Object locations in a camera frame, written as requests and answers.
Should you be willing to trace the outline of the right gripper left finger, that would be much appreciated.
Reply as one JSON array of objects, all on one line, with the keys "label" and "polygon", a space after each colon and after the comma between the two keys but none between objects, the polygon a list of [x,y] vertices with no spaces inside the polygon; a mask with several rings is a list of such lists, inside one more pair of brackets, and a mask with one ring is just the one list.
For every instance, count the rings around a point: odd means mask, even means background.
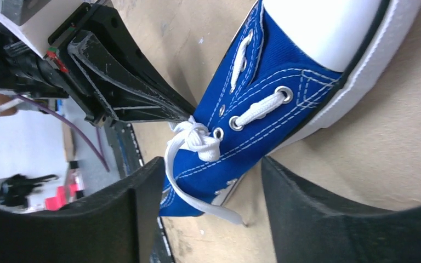
[{"label": "right gripper left finger", "polygon": [[120,180],[57,211],[0,210],[0,262],[135,262],[126,188]]}]

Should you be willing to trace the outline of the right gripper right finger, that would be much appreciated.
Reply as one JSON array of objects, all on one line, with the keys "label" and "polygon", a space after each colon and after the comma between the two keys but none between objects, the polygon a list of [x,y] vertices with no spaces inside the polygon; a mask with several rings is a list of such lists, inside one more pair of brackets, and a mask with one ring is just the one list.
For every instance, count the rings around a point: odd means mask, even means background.
[{"label": "right gripper right finger", "polygon": [[421,206],[361,204],[271,157],[262,159],[261,174],[278,262],[421,262]]}]

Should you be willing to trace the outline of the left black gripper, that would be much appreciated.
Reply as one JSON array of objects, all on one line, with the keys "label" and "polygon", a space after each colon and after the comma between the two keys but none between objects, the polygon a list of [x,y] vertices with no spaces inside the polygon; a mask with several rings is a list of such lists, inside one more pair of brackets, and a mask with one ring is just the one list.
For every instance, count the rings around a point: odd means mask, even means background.
[{"label": "left black gripper", "polygon": [[48,60],[92,125],[181,122],[195,110],[149,64],[111,2],[82,3],[48,42]]}]

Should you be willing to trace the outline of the white shoelace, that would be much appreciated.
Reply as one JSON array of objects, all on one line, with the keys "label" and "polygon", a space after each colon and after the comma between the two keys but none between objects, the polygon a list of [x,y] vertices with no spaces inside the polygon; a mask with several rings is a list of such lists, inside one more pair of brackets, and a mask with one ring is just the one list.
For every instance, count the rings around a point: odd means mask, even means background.
[{"label": "white shoelace", "polygon": [[[274,92],[262,100],[251,104],[251,106],[240,116],[233,116],[229,119],[229,127],[233,131],[241,131],[249,123],[256,119],[264,118],[268,113],[274,111],[283,104],[291,102],[293,92],[287,86],[278,86]],[[191,152],[196,152],[200,160],[204,162],[216,162],[220,159],[220,143],[223,141],[224,132],[216,128],[212,133],[202,123],[196,122],[193,116],[183,121],[175,128],[175,137],[167,142],[164,155],[166,177],[171,188],[185,203],[193,208],[208,214],[213,214],[236,225],[245,225],[242,216],[226,207],[214,205],[197,199],[184,190],[176,182],[173,175],[174,158],[182,145],[186,145]]]}]

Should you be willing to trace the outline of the blue canvas sneaker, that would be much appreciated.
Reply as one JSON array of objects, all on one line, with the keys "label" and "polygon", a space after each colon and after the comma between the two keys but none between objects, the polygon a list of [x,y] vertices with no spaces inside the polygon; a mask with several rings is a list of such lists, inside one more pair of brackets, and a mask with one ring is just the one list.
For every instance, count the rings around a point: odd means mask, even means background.
[{"label": "blue canvas sneaker", "polygon": [[164,153],[160,216],[224,207],[264,156],[328,128],[377,83],[421,1],[256,1]]}]

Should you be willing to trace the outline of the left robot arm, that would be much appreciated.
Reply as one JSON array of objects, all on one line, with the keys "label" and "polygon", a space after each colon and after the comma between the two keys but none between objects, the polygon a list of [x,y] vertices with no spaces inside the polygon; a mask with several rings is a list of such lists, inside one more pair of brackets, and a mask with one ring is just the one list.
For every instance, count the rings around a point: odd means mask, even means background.
[{"label": "left robot arm", "polygon": [[194,112],[111,1],[0,1],[0,91],[73,99],[97,126],[180,122]]}]

